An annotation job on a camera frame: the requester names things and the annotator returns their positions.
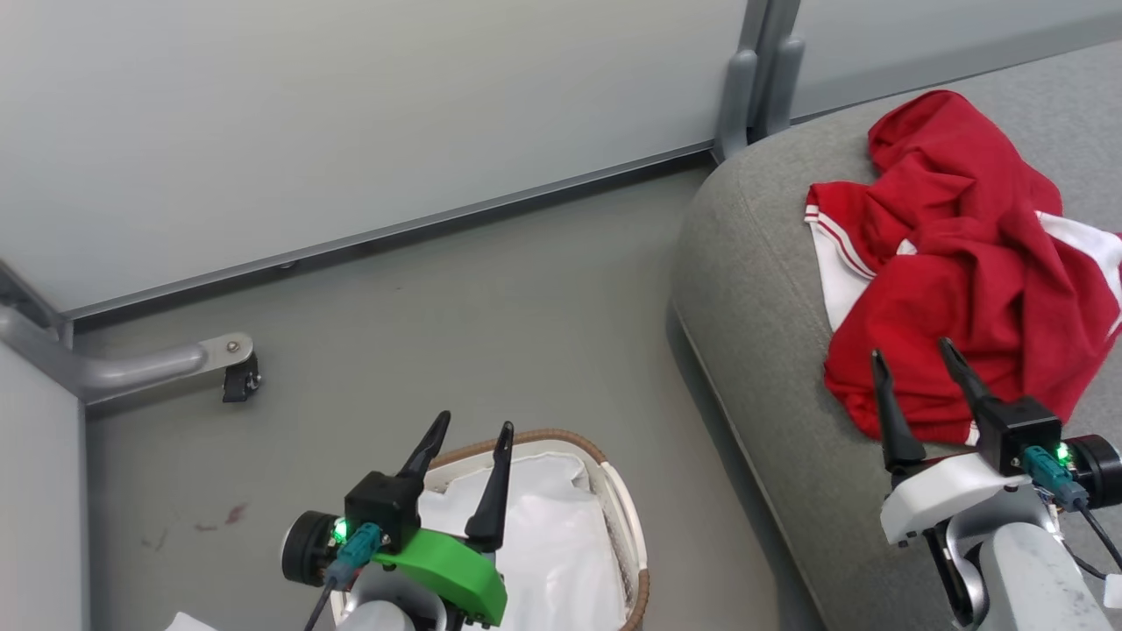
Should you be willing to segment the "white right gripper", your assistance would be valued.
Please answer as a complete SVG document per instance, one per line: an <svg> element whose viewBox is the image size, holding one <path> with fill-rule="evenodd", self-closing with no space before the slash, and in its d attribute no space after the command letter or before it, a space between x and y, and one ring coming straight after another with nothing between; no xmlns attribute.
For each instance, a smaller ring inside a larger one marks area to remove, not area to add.
<svg viewBox="0 0 1122 631"><path fill-rule="evenodd" d="M971 415L977 422L994 422L1001 401L950 338L942 337L938 346ZM913 475L927 458L926 449L898 404L892 372L879 349L872 353L872 378L884 468L891 475ZM890 545L942 521L948 523L949 538L994 534L997 528L1015 523L1034 525L1033 482L1026 474L999 474L978 454L954 456L898 484L880 513Z"/></svg>

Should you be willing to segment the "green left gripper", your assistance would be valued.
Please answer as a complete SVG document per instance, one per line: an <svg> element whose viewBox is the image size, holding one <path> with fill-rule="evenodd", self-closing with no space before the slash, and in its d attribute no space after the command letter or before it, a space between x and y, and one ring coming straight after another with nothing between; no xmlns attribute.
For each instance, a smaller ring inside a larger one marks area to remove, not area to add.
<svg viewBox="0 0 1122 631"><path fill-rule="evenodd" d="M444 446L450 423L449 410L438 413L398 470L398 479L424 481ZM493 470L473 515L466 521L465 542L453 534L420 528L401 550L373 554L373 563L404 571L406 578L443 598L466 620L484 627L500 627L508 607L508 588L493 554L502 549L505 538L515 428L506 421L494 443Z"/></svg>

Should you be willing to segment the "grey partition corner post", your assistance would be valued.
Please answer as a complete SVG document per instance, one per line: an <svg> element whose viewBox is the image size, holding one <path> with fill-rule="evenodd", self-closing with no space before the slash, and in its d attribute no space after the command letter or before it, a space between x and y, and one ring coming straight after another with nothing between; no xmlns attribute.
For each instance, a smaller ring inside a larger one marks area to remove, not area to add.
<svg viewBox="0 0 1122 631"><path fill-rule="evenodd" d="M71 342L72 326L31 283L0 259L0 305L13 308L33 323L49 331L59 342Z"/></svg>

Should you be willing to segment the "grey partition foot bar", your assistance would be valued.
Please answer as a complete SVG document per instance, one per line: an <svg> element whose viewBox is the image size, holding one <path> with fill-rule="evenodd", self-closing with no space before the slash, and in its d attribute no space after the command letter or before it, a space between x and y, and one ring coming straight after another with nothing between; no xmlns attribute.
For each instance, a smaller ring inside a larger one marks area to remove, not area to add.
<svg viewBox="0 0 1122 631"><path fill-rule="evenodd" d="M245 362L255 353L246 333L226 333L132 357L105 358L72 351L33 320L0 305L0 341L79 400L96 404L176 379Z"/></svg>

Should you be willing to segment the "white laundry basket brown rim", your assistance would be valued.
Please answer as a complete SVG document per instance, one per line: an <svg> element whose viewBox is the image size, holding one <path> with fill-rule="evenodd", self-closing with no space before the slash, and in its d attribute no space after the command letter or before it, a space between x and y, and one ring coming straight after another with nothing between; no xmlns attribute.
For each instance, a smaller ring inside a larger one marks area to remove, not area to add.
<svg viewBox="0 0 1122 631"><path fill-rule="evenodd" d="M457 477L482 470L486 464L493 461L493 446L490 441L480 441L438 455L426 474L426 488L443 492ZM622 589L628 611L620 631L643 631L650 600L649 548L628 485L622 481L620 473L613 467L601 448L581 435L564 429L539 429L514 436L514 457L541 454L570 454L585 463L586 478L594 495L600 500L614 555L620 566Z"/></svg>

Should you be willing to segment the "red and white shirt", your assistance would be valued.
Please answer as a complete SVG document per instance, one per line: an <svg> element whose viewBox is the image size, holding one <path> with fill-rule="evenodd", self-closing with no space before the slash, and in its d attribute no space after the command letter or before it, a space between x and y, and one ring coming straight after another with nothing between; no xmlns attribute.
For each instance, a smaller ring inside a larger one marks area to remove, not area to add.
<svg viewBox="0 0 1122 631"><path fill-rule="evenodd" d="M1063 213L1050 179L966 97L934 89L873 124L871 184L806 196L827 319L824 383L879 439L881 351L911 431L977 443L942 364L951 340L999 397L1034 397L1067 421L1122 328L1122 234Z"/></svg>

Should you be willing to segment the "white basket liner cloth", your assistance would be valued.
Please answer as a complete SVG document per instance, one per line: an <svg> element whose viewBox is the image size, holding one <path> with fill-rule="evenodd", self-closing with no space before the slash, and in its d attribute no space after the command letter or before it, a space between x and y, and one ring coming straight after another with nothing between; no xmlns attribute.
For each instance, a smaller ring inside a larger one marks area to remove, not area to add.
<svg viewBox="0 0 1122 631"><path fill-rule="evenodd" d="M574 455L513 457L497 567L508 587L497 631L620 631L628 618L600 500Z"/></svg>

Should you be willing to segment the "grey partition post foot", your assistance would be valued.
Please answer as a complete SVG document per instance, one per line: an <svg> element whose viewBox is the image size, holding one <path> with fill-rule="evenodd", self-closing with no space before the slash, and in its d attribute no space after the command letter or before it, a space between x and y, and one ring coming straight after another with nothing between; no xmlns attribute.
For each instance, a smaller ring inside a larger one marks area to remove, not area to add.
<svg viewBox="0 0 1122 631"><path fill-rule="evenodd" d="M806 42L798 36L789 36L778 44L769 83L763 91L756 121L754 140L760 140L785 131L791 124L791 110L795 88L806 51Z"/></svg>
<svg viewBox="0 0 1122 631"><path fill-rule="evenodd" d="M758 58L752 49L741 49L730 57L721 88L721 104L714 128L712 156L728 161L749 143L752 97Z"/></svg>

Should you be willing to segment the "grey partition bottom rail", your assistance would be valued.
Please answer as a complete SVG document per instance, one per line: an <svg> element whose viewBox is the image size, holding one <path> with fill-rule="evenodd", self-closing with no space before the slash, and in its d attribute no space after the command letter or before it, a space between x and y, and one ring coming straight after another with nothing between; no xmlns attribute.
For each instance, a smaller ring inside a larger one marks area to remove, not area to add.
<svg viewBox="0 0 1122 631"><path fill-rule="evenodd" d="M640 161L588 174L561 180L541 188L531 188L513 195L494 196L441 213L405 221L387 228L357 234L318 246L309 246L297 252L266 257L181 280L153 290L144 290L123 298L98 302L88 307L73 308L63 312L68 321L79 327L99 329L125 321L153 316L171 308L219 298L252 287L260 287L293 275L309 274L319 269L339 266L381 252L392 252L413 244L441 238L449 234L472 230L480 226L508 220L516 216L548 210L557 205L601 195L604 192L628 188L636 183L665 177L678 172L712 167L714 141L702 141Z"/></svg>

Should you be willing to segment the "grey fabric sofa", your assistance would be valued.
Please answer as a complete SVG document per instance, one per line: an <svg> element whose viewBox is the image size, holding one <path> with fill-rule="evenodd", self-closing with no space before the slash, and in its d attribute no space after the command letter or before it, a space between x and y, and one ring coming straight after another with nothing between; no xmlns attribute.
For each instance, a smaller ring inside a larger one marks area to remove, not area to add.
<svg viewBox="0 0 1122 631"><path fill-rule="evenodd" d="M1122 40L997 68L949 88L1063 192L1065 212L1122 230ZM833 111L749 145L695 196L671 303L721 404L802 606L830 631L958 631L925 542L888 543L881 449L824 387L830 330L803 200L870 182L866 135L910 93Z"/></svg>

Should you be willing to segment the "black caster wheel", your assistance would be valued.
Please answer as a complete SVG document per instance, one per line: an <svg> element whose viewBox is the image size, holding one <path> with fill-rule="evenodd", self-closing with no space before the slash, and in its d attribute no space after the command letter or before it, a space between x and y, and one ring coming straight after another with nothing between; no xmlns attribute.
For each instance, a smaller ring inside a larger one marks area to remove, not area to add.
<svg viewBox="0 0 1122 631"><path fill-rule="evenodd" d="M263 379L256 353L245 362L226 367L222 384L223 403L243 403L256 394Z"/></svg>

